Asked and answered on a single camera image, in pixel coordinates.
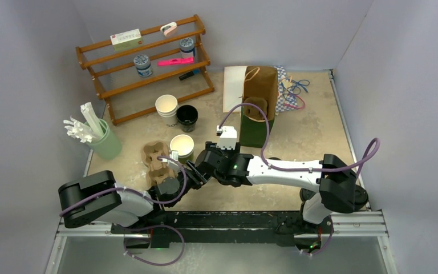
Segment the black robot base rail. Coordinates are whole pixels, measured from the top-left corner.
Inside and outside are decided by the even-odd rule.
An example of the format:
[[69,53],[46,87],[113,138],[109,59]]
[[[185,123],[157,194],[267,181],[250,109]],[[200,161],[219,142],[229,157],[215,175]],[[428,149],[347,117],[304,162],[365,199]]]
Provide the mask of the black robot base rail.
[[163,211],[130,227],[112,225],[112,234],[143,233],[151,248],[171,243],[276,244],[312,252],[330,239],[332,220],[303,221],[300,211]]

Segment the brown pulp cup carrier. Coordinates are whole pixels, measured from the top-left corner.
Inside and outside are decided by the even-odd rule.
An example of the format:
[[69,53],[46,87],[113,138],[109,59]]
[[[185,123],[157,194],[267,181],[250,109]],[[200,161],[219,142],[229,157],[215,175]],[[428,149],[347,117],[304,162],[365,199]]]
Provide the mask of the brown pulp cup carrier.
[[260,97],[248,97],[244,102],[251,104],[251,106],[244,106],[244,114],[246,117],[255,121],[265,120],[260,110],[267,115],[268,103],[266,99]]

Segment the green paper bag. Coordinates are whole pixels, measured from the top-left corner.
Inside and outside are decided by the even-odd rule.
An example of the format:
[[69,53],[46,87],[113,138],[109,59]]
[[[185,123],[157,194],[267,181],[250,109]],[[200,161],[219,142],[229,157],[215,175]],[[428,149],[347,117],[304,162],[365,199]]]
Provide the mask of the green paper bag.
[[245,147],[261,148],[266,140],[266,122],[273,128],[278,98],[277,70],[270,66],[248,66],[244,79],[242,102],[248,97],[260,97],[268,103],[267,118],[255,121],[245,116],[241,107],[240,144]]

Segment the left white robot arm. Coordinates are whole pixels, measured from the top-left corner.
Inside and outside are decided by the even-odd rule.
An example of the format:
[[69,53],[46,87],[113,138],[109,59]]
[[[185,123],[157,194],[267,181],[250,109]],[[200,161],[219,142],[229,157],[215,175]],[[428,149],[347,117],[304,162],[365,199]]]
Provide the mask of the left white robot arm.
[[175,178],[138,191],[118,183],[111,171],[101,171],[59,187],[60,216],[66,228],[103,221],[141,233],[149,217],[173,207],[190,189],[201,188],[211,177],[203,168],[187,162]]

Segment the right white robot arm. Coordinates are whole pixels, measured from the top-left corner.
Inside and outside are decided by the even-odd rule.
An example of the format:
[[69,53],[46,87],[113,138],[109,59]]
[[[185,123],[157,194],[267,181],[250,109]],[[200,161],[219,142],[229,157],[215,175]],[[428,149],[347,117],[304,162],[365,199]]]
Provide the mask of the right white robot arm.
[[322,160],[263,160],[260,156],[221,150],[208,143],[196,158],[196,169],[225,186],[277,184],[309,190],[314,196],[301,205],[298,227],[311,232],[333,212],[355,211],[356,173],[333,154]]

